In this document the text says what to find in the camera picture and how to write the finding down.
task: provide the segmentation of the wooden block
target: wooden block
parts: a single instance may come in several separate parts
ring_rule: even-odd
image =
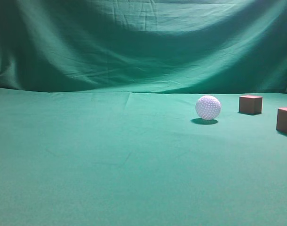
[[[281,107],[277,111],[276,129],[287,133],[287,107]]]
[[[259,96],[240,96],[239,112],[244,114],[261,114],[263,106],[263,97]]]

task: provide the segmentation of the green cloth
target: green cloth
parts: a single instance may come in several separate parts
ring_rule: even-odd
[[[0,89],[0,225],[287,226],[287,94],[258,95],[205,125],[198,94]]]
[[[0,88],[285,92],[287,0],[0,0]]]

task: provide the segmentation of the green backdrop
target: green backdrop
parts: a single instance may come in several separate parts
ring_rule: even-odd
[[[287,0],[0,0],[0,88],[287,92]]]

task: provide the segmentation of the white ball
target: white ball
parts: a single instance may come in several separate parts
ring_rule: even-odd
[[[212,120],[220,111],[221,103],[213,96],[205,95],[196,102],[196,112],[202,119]]]

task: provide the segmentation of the dimpled ball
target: dimpled ball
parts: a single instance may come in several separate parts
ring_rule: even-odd
[[[212,120],[219,115],[220,111],[221,103],[213,96],[202,96],[196,102],[196,112],[202,119]]]

